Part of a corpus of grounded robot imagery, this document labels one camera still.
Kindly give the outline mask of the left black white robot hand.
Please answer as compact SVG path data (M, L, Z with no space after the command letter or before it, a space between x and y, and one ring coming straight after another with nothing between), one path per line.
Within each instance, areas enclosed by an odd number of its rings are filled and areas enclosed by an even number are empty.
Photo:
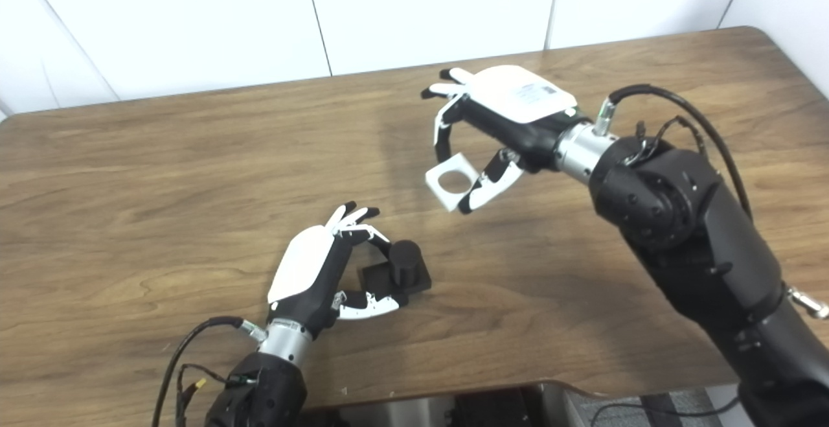
M394 243L367 224L379 212L346 202L325 223L291 239L267 291L269 332L283 326L314 340L337 321L372 319L408 303L405 295L417 282L422 251L410 240ZM363 289L341 290L350 256L361 244L375 247L385 262L368 268Z

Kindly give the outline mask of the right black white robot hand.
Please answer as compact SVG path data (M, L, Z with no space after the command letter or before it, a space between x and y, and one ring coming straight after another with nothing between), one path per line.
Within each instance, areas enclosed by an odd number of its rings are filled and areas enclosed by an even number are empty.
M424 179L447 211L471 214L512 186L524 173L560 169L563 135L586 118L574 96L518 65L477 73L444 69L422 99L444 97L433 123L437 165ZM464 122L501 143L482 170L453 152L451 135Z

